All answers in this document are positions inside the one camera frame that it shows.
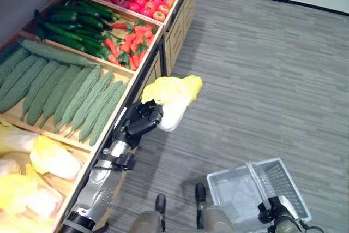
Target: cucumber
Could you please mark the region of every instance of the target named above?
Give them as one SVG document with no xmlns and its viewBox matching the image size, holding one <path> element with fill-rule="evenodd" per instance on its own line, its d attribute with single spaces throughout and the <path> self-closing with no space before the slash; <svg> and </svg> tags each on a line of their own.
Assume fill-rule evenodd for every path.
<svg viewBox="0 0 349 233">
<path fill-rule="evenodd" d="M 103 10 L 104 12 L 106 13 L 109 13 L 109 14 L 112 14 L 113 13 L 113 10 L 111 10 L 110 8 L 106 8 L 106 7 L 103 7 L 102 5 L 100 4 L 97 4 L 97 3 L 94 3 L 90 0 L 79 0 L 83 3 L 86 3 L 87 5 L 90 5 L 91 7 L 94 7 L 94 8 L 98 8 L 100 10 Z"/>
<path fill-rule="evenodd" d="M 76 13 L 81 14 L 81 15 L 87 15 L 87 16 L 94 17 L 96 19 L 98 19 L 100 17 L 99 13 L 95 9 L 89 8 L 89 7 L 69 6 L 69 7 L 61 7 L 60 10 L 73 11 L 73 12 L 76 12 Z"/>
<path fill-rule="evenodd" d="M 76 22 L 76 13 L 57 13 L 56 15 L 49 16 L 47 21 L 52 23 L 74 23 Z"/>
<path fill-rule="evenodd" d="M 79 15 L 79 16 L 77 16 L 77 20 L 78 20 L 78 22 L 80 22 L 83 25 L 86 25 L 88 27 L 92 27 L 92 28 L 100 30 L 100 31 L 103 30 L 103 24 L 100 21 L 98 21 L 97 19 L 94 19 L 93 17 Z"/>
<path fill-rule="evenodd" d="M 75 24 L 56 24 L 56 26 L 67 31 L 74 31 L 77 29 L 77 26 Z"/>
<path fill-rule="evenodd" d="M 58 42 L 62 45 L 71 47 L 72 49 L 76 49 L 79 50 L 81 52 L 85 52 L 86 48 L 84 47 L 84 45 L 82 45 L 81 43 L 79 43 L 78 41 L 65 37 L 63 35 L 50 35 L 47 37 L 47 39 L 50 39 L 52 41 Z"/>
<path fill-rule="evenodd" d="M 70 6 L 72 1 L 73 0 L 63 0 L 62 6 L 64 6 L 64 7 Z"/>
<path fill-rule="evenodd" d="M 107 21 L 115 22 L 115 18 L 113 16 L 113 13 L 108 13 L 108 12 L 105 12 L 105 11 L 103 11 L 101 9 L 92 7 L 92 6 L 88 5 L 88 4 L 86 4 L 85 2 L 77 1 L 77 3 L 80 6 L 82 6 L 82 7 L 94 8 L 99 13 L 100 17 L 102 17 L 103 19 L 106 19 Z"/>
<path fill-rule="evenodd" d="M 102 49 L 102 45 L 98 42 L 96 42 L 94 39 L 91 39 L 89 37 L 82 37 L 82 42 L 86 45 L 90 45 L 93 46 L 94 48 L 101 50 Z"/>
<path fill-rule="evenodd" d="M 104 19 L 99 19 L 99 21 L 102 23 L 103 29 L 105 29 L 105 30 L 112 30 L 113 29 L 110 25 L 108 25 L 106 23 L 106 21 Z"/>
<path fill-rule="evenodd" d="M 79 37 L 81 37 L 82 39 L 87 39 L 96 43 L 102 43 L 101 39 L 95 39 L 94 37 L 90 36 L 90 35 L 84 35 L 84 34 L 77 34 Z"/>
</svg>

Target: white basket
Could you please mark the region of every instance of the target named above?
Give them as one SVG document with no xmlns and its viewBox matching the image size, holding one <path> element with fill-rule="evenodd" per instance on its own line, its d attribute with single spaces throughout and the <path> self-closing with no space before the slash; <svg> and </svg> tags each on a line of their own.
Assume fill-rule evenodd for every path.
<svg viewBox="0 0 349 233">
<path fill-rule="evenodd" d="M 281 158 L 258 163 L 245 163 L 236 169 L 226 169 L 207 175 L 207 182 L 215 205 L 229 217 L 237 232 L 263 231 L 269 224 L 258 220 L 257 206 L 268 198 L 286 196 L 303 221 L 311 221 L 293 179 Z"/>
</svg>

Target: robotic hand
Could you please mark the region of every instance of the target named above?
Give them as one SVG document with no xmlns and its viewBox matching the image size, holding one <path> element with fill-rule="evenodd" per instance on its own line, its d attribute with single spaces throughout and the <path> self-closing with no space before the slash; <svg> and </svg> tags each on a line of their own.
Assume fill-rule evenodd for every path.
<svg viewBox="0 0 349 233">
<path fill-rule="evenodd" d="M 271 208 L 267 209 L 264 203 L 258 205 L 260 214 L 258 219 L 261 223 L 267 224 L 273 221 L 268 228 L 268 233 L 300 233 L 300 226 L 307 232 L 310 229 L 324 231 L 317 226 L 307 226 L 298 216 L 297 211 L 285 196 L 275 196 L 269 198 Z"/>
<path fill-rule="evenodd" d="M 85 187 L 80 191 L 75 205 L 63 221 L 61 233 L 91 233 L 111 206 L 113 192 L 122 180 L 122 171 L 135 166 L 130 153 L 138 146 L 142 135 L 153 130 L 163 116 L 162 106 L 154 101 L 133 104 L 113 132 L 113 142 L 103 150 L 89 174 Z"/>
</svg>

